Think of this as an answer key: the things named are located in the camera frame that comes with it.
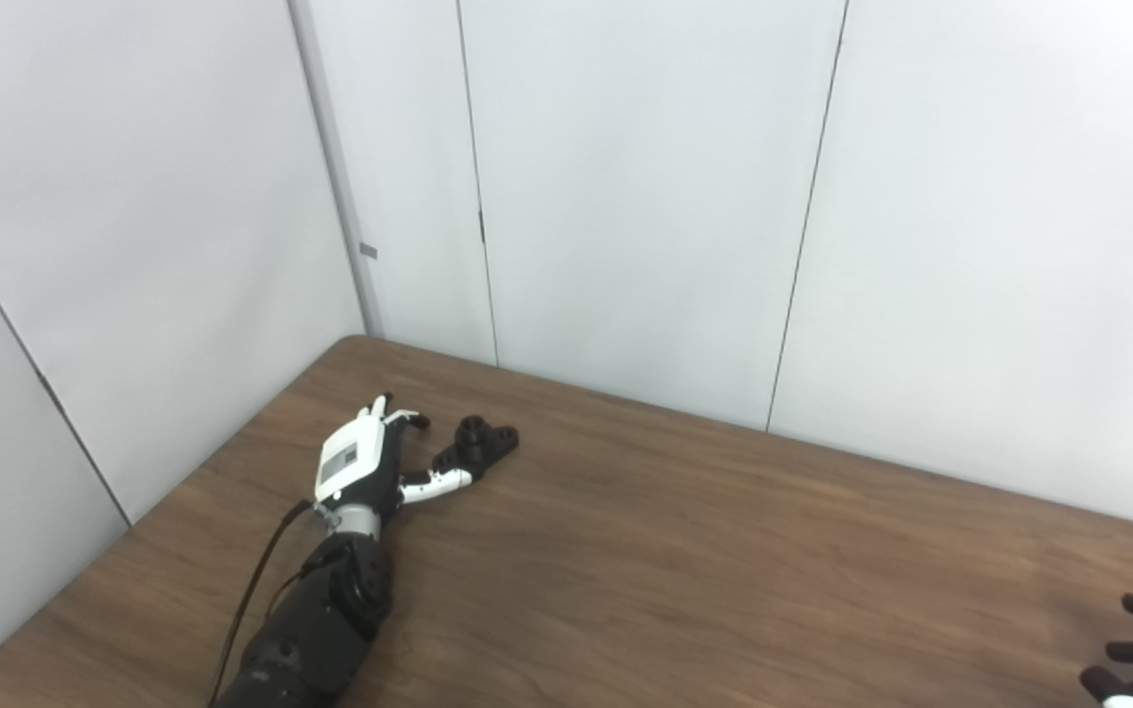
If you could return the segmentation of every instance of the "wooden table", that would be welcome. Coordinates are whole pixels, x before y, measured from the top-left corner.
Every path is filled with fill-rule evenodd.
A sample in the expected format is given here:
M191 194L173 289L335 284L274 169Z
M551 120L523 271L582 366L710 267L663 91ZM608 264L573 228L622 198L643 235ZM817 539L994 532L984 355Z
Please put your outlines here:
M471 412L522 446L387 529L397 608L342 705L1090 708L1079 668L1133 639L1128 521L351 338L3 645L0 707L202 705L320 444L382 391L436 421L408 463Z

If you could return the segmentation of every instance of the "robotic arm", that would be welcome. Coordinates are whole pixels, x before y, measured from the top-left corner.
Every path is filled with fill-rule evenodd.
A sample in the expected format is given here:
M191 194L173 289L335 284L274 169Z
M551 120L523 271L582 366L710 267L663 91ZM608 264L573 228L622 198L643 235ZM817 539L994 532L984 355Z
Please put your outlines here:
M361 408L323 444L314 510L329 534L306 560L291 591L244 650L220 708L325 708L352 681L391 612L391 557L378 535L406 503L428 501L484 479L518 447L518 432L478 416L460 423L454 443L428 470L400 471L400 436L431 421L416 411L386 413L391 394Z

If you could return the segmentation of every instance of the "panel seam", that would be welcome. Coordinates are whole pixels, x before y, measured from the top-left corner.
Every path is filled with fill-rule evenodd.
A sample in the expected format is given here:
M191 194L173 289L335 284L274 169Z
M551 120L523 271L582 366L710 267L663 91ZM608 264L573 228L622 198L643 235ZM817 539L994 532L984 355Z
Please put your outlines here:
M793 318L794 295L799 290L799 270L801 268L801 254L807 242L807 224L810 222L810 206L816 197L816 178L819 176L819 157L824 152L824 134L828 129L828 111L833 104L833 85L837 82L837 61L842 56L842 37L846 35L846 14L851 9L851 0L842 1L842 22L837 27L837 45L833 49L833 66L828 71L828 89L824 93L824 114L819 121L819 139L816 140L816 160L810 168L810 185L807 187L807 207L803 211L803 223L799 233L799 250L794 255L794 272L790 281L790 297L786 300L786 321L781 329L781 349L777 351L777 370L772 376L772 398L768 400L768 425L765 427L772 432L772 415L777 409L777 385L781 383L781 364L786 358L786 342L790 340L790 319Z
M296 40L296 53L300 58L300 69L303 76L305 76L305 93L309 95L309 109L314 116L314 127L317 130L318 146L321 147L321 152L323 152L323 163L326 165L326 180L330 187L332 187L334 215L339 219L340 238L343 239L343 251L346 251L347 262L349 262L349 271L352 276L352 291L356 295L356 308L358 308L361 315L361 324L365 325L366 334L384 339L383 322L377 317L373 291L366 287L364 279L361 279L359 266L360 255L355 250L355 229L349 219L349 207L347 207L347 203L349 202L347 202L346 194L343 194L343 189L347 187L347 179L341 179L342 174L340 173L340 170L343 169L340 164L343 159L343 152L340 146L339 131L334 130L334 135L332 135L332 130L327 130L326 121L324 120L324 116L329 116L333 120L333 112L330 111L329 104L324 104L323 95L321 95L321 86L326 84L326 79L324 79L323 69L315 65L305 48L306 40L309 39L309 27L313 27L314 24L312 24L312 17L305 17L305 12L309 10L301 9L301 0L283 1L287 3L287 15L291 19L292 36Z
M67 409L63 409L63 402L59 399L59 394L54 390L54 386L50 385L50 381L46 379L45 375L41 373L41 368L37 367L37 360L34 358L33 351L28 350L26 342L24 342L23 338L19 336L19 332L17 331L17 327L15 327L11 317L8 317L8 310L3 308L2 301L0 301L0 317L3 318L6 326L8 326L8 332L11 332L11 339L17 342L19 351L23 351L24 357L26 357L28 368L32 368L34 375L37 376L37 383L40 383L41 387L45 391L46 398L50 399L51 404L53 404L56 411L59 412L60 420L63 420L63 426L68 427L69 435L73 435L73 440L77 441L77 447L80 449L82 454L85 454L86 462L90 462L91 469L94 470L94 475L97 476L100 484L103 485L103 492L108 493L108 498L111 498L112 504L116 506L116 511L121 515L121 520L125 521L126 528L130 528L134 526L134 521L130 521L130 515L126 514L125 506L121 505L120 498L118 498L116 493L112 492L112 485L108 484L108 476L103 475L103 470L100 469L99 462L94 461L94 455L91 454L90 447L86 447L86 441L82 440L82 435L77 432L77 426L73 425L73 419L68 416Z
M497 348L496 339L496 306L492 304L492 265L488 264L487 254L487 229L484 224L484 188L480 186L480 153L475 140L475 108L471 103L471 67L466 54L466 26L462 23L462 0L453 0L453 6L458 9L458 40L462 46L462 80L466 85L466 119L471 129L471 165L475 168L475 202L478 205L478 220L480 220L480 246L484 247L484 281L487 283L488 296L488 321L492 325L492 360L501 367L501 351Z

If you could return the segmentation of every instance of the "black robotic forearm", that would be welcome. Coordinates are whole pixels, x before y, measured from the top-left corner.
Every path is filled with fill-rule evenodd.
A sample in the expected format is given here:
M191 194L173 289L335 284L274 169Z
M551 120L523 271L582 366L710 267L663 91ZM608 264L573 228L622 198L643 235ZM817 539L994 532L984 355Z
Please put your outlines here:
M338 532L244 650L218 708L334 705L391 611L391 557L369 535Z

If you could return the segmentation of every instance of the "black cable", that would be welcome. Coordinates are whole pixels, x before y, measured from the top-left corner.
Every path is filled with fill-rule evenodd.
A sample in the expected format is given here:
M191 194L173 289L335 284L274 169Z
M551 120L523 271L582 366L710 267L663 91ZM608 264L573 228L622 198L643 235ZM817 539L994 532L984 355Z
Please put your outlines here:
M230 660L230 650L235 648L235 637L239 633L239 623L242 622L242 615L247 613L248 602L252 600L252 592L256 590L257 582L261 582L261 573L265 572L265 564L270 562L270 555L273 555L273 547L279 546L279 538L282 538L282 534L292 521L296 521L305 511L310 510L314 506L309 502L301 501L296 503L287 515L279 521L279 528L274 529L272 537L270 537L270 543L265 546L265 552L261 555L261 561L256 564L255 572L252 573L252 579L248 581L248 587L246 591L242 591L242 600L239 600L239 607L235 611L235 619L230 620L230 631L225 634L225 643L221 646L221 656L216 659L216 674L212 677L212 693L207 697L207 708L212 708L216 703L216 696L221 691L221 680L225 676L225 664Z
M270 622L270 615L273 614L273 609L278 607L279 598L282 597L283 591L286 591L288 587L291 587L291 583L303 578L303 575L305 575L305 572L303 572L303 570L298 570L296 574L291 575L291 578L288 578L287 581L283 581L283 583L279 586L279 590L273 591L273 596L270 597L270 604L265 605L265 622Z

